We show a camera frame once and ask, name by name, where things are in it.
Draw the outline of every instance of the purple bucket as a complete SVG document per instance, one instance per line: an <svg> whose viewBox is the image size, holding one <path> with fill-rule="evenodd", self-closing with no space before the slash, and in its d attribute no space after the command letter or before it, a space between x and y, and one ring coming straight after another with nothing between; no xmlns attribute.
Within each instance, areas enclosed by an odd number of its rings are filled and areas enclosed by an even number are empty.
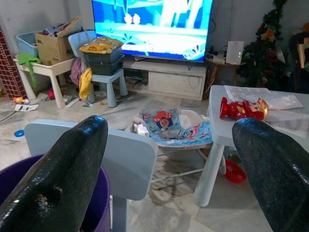
<svg viewBox="0 0 309 232"><path fill-rule="evenodd" d="M23 159L0 171L0 205L13 191L29 168L41 157L42 155ZM110 231L110 183L106 172L102 168L87 208L82 229L85 232Z"/></svg>

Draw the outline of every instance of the pink bag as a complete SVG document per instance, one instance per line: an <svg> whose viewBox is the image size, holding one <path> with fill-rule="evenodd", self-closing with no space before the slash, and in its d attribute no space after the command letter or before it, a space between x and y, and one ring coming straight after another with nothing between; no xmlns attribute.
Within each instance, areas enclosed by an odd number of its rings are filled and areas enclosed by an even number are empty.
<svg viewBox="0 0 309 232"><path fill-rule="evenodd" d="M82 74L82 59L77 58L73 63L70 75L70 78L74 84L79 86L79 79L81 78Z"/></svg>

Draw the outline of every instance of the yellow pillow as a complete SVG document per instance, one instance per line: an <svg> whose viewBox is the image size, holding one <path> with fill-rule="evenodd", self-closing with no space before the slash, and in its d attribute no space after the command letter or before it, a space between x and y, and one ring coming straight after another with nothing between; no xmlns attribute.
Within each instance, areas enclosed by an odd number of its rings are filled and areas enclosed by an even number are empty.
<svg viewBox="0 0 309 232"><path fill-rule="evenodd" d="M119 40L101 36L91 43L84 44L79 50L86 53L109 54L122 45L123 43Z"/></svg>

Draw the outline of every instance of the blue printed fabric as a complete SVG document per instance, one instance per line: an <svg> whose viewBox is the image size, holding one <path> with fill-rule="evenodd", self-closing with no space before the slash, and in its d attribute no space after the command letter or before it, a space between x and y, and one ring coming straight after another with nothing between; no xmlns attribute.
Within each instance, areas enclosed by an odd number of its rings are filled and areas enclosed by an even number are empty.
<svg viewBox="0 0 309 232"><path fill-rule="evenodd" d="M212 143L209 122L184 129L180 125L177 109L143 113L141 117L150 137L160 146L187 147Z"/></svg>

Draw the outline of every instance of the television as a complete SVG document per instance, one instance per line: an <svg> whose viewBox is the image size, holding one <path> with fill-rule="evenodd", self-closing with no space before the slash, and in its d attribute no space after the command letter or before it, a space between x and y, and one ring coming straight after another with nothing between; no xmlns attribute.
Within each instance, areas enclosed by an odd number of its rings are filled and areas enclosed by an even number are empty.
<svg viewBox="0 0 309 232"><path fill-rule="evenodd" d="M201 62L212 0L92 0L95 29L123 54Z"/></svg>

